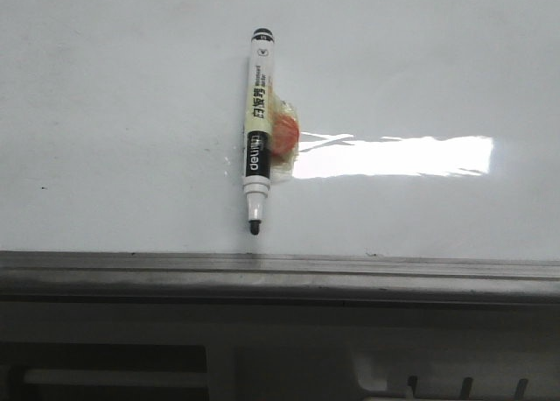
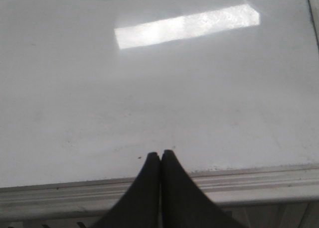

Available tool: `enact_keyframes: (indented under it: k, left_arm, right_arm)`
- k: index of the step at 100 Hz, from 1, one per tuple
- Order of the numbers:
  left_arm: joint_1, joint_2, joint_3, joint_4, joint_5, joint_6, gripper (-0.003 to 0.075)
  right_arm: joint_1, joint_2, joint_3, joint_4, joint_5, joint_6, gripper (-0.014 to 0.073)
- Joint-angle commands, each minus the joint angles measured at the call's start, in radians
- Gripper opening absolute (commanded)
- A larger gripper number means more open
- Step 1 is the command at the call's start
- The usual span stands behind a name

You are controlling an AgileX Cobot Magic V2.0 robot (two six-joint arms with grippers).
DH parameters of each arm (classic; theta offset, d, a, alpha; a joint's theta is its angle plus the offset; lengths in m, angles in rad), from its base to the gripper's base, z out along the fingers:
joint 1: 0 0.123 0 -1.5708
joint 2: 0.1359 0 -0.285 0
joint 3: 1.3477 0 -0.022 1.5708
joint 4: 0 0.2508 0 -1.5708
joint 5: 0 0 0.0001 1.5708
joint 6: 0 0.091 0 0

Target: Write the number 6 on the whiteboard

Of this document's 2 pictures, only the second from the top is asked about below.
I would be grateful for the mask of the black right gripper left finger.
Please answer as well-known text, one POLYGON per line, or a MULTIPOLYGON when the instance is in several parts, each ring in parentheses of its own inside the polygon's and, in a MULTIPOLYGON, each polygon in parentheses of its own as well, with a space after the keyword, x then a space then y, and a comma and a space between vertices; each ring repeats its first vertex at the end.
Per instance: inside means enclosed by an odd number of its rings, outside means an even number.
POLYGON ((92 228, 156 228, 159 218, 160 158, 148 153, 129 189, 92 228))

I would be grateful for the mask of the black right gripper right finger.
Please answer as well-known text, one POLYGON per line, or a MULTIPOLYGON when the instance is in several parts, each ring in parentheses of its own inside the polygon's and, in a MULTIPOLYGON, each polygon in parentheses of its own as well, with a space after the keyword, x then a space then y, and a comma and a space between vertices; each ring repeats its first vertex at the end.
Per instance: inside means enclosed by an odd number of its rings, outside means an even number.
POLYGON ((172 150, 161 158, 161 212, 165 228, 244 227, 198 188, 172 150))

